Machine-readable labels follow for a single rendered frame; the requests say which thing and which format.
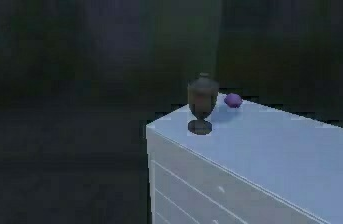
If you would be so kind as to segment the dark grey vase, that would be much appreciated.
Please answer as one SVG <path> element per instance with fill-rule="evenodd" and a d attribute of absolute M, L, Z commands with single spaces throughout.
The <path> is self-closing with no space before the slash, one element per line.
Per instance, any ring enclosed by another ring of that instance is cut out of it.
<path fill-rule="evenodd" d="M 206 118 L 213 112 L 219 93 L 219 84 L 208 73 L 187 86 L 188 106 L 195 120 L 188 122 L 188 130 L 196 135 L 207 135 L 212 131 L 212 124 Z"/>

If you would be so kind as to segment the white chest of drawers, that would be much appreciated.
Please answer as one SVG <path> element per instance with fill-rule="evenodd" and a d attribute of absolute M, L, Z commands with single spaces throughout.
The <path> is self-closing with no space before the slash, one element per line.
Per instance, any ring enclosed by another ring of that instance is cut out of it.
<path fill-rule="evenodd" d="M 146 127 L 152 224 L 343 224 L 343 128 L 250 101 L 193 118 Z"/>

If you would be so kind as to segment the purple round object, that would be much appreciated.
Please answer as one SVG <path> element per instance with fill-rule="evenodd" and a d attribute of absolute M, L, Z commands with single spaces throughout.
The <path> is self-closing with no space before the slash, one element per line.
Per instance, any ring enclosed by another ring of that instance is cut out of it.
<path fill-rule="evenodd" d="M 235 93 L 230 93 L 226 95 L 224 102 L 230 108 L 239 108 L 243 100 L 240 95 L 235 94 Z"/>

